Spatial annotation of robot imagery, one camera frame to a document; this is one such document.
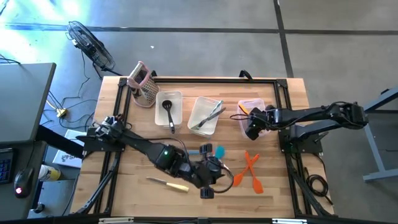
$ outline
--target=concrete floor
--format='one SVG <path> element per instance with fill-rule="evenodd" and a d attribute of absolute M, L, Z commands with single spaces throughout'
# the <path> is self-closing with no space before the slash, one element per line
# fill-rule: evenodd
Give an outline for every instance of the concrete floor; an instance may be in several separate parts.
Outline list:
<path fill-rule="evenodd" d="M 394 0 L 279 0 L 285 29 L 308 30 L 398 30 Z M 86 26 L 101 27 L 183 27 L 277 29 L 273 0 L 10 0 L 0 22 L 65 25 L 78 20 Z M 115 71 L 128 74 L 143 60 L 158 75 L 236 77 L 246 69 L 254 77 L 286 77 L 279 34 L 181 33 L 181 32 L 95 32 L 116 61 Z M 83 76 L 80 51 L 63 31 L 1 30 L 0 53 L 23 63 L 55 62 L 57 69 L 51 90 L 58 99 L 75 96 Z M 365 104 L 386 88 L 398 83 L 398 40 L 396 35 L 298 35 L 287 34 L 294 77 L 304 78 L 311 106 L 333 101 Z M 101 81 L 86 58 L 81 100 L 96 99 Z M 74 110 L 67 120 L 90 114 L 95 102 Z M 396 133 L 396 117 L 372 118 L 372 127 L 386 167 L 397 168 L 398 153 L 392 139 L 379 138 Z M 83 122 L 70 126 L 82 125 Z M 66 129 L 49 123 L 54 131 Z M 341 217 L 396 222 L 398 220 L 398 177 L 365 184 L 362 175 L 376 171 L 363 130 L 340 129 L 323 138 L 326 174 L 335 212 Z M 55 150 L 49 150 L 50 163 Z M 78 170 L 62 167 L 66 179 Z M 69 194 L 71 181 L 54 183 L 56 192 Z M 43 201 L 54 192 L 43 189 Z M 60 215 L 67 197 L 49 205 Z"/>

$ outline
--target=wooden table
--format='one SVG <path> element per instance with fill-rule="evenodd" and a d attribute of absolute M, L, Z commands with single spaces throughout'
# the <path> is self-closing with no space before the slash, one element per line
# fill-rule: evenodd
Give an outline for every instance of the wooden table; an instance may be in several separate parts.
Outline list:
<path fill-rule="evenodd" d="M 104 77 L 98 104 L 95 111 L 95 120 L 102 121 L 105 116 L 113 113 L 117 83 L 119 77 Z M 304 82 L 301 78 L 288 78 L 290 100 L 293 109 L 308 108 L 308 99 Z M 262 98 L 267 105 L 275 105 L 274 88 L 269 84 L 225 84 L 225 83 L 159 83 L 162 91 L 178 90 L 183 94 L 183 123 L 178 134 L 173 137 L 182 140 L 188 149 L 198 149 L 204 143 L 222 145 L 226 149 L 223 162 L 231 169 L 233 174 L 240 173 L 246 166 L 244 151 L 247 150 L 251 157 L 260 154 L 254 165 L 257 178 L 262 182 L 264 193 L 255 194 L 252 189 L 252 177 L 247 172 L 238 187 L 233 187 L 224 194 L 216 194 L 214 199 L 202 200 L 199 189 L 182 179 L 173 179 L 154 168 L 145 155 L 127 147 L 122 154 L 118 172 L 118 179 L 114 195 L 112 216 L 134 217 L 294 217 L 292 199 L 287 178 L 287 168 L 284 155 L 280 153 L 277 133 L 271 132 L 255 141 L 244 139 L 239 123 L 229 119 L 236 113 L 237 102 L 243 99 Z M 123 111 L 124 96 L 120 111 Z M 210 140 L 201 136 L 190 134 L 187 122 L 193 105 L 198 96 L 205 96 L 215 100 L 224 100 L 223 107 L 226 111 L 219 117 L 216 132 Z M 127 121 L 132 124 L 132 130 L 144 138 L 160 138 L 171 136 L 168 129 L 155 125 L 154 107 L 147 109 L 138 107 L 131 100 Z M 90 197 L 97 187 L 103 152 L 95 152 L 84 160 L 81 167 L 79 180 L 71 212 L 77 211 Z M 303 164 L 309 173 L 325 177 L 325 172 L 320 161 L 309 154 L 303 154 Z M 186 185 L 189 193 L 180 193 L 169 188 L 155 184 L 146 177 L 157 177 L 172 183 Z M 302 193 L 298 189 L 300 208 L 303 210 Z M 104 191 L 102 206 L 106 204 L 108 188 Z M 325 198 L 318 198 L 324 208 L 333 213 L 333 207 Z"/>

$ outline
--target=keyboard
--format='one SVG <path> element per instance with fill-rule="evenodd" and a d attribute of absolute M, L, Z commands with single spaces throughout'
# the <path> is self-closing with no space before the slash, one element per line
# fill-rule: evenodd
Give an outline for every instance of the keyboard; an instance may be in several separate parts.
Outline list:
<path fill-rule="evenodd" d="M 8 184 L 12 180 L 12 158 L 14 150 L 0 149 L 0 184 Z"/>

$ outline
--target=electric fan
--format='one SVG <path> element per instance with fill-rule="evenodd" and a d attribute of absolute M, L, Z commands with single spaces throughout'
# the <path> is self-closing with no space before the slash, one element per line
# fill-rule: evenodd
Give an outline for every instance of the electric fan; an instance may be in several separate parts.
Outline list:
<path fill-rule="evenodd" d="M 71 21 L 67 26 L 70 40 L 75 47 L 93 61 L 93 66 L 98 66 L 102 71 L 111 72 L 115 75 L 121 74 L 112 71 L 115 62 L 111 54 L 105 49 L 104 44 L 99 41 L 82 23 Z"/>

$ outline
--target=clear plastic container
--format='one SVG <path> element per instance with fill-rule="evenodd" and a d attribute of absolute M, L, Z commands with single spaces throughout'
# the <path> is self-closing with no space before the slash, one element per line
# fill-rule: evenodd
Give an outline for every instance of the clear plastic container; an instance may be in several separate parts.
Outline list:
<path fill-rule="evenodd" d="M 265 105 L 263 99 L 257 98 L 257 99 L 251 99 L 251 100 L 240 100 L 238 102 L 238 105 L 237 105 L 238 114 L 243 114 L 243 111 L 239 108 L 239 104 L 242 104 L 247 109 L 247 111 L 249 113 L 254 108 L 259 108 L 259 110 L 261 110 L 261 111 L 266 109 L 266 105 Z M 246 130 L 246 128 L 249 126 L 248 125 L 248 120 L 241 120 L 241 121 L 239 121 L 239 124 L 241 126 L 241 131 L 242 131 L 243 137 L 248 139 L 248 136 L 244 132 L 244 130 Z M 265 136 L 268 133 L 270 133 L 270 131 L 262 130 L 259 133 L 259 137 L 263 137 L 263 136 Z"/>
<path fill-rule="evenodd" d="M 202 96 L 199 96 L 197 98 L 195 105 L 193 105 L 191 117 L 189 117 L 188 121 L 188 129 L 190 130 L 191 133 L 206 138 L 210 138 L 211 135 L 214 134 L 219 116 L 207 121 L 199 130 L 193 130 L 191 128 L 200 123 L 200 121 L 203 121 L 204 119 L 209 117 L 210 113 L 213 111 L 213 109 L 216 107 L 217 103 L 219 102 L 220 101 L 218 100 L 212 100 Z M 221 110 L 222 107 L 223 104 L 221 104 L 215 112 Z"/>
<path fill-rule="evenodd" d="M 180 91 L 160 91 L 156 94 L 155 124 L 169 128 L 169 116 L 162 106 L 165 100 L 172 102 L 170 114 L 175 128 L 180 128 L 182 123 L 182 93 Z"/>

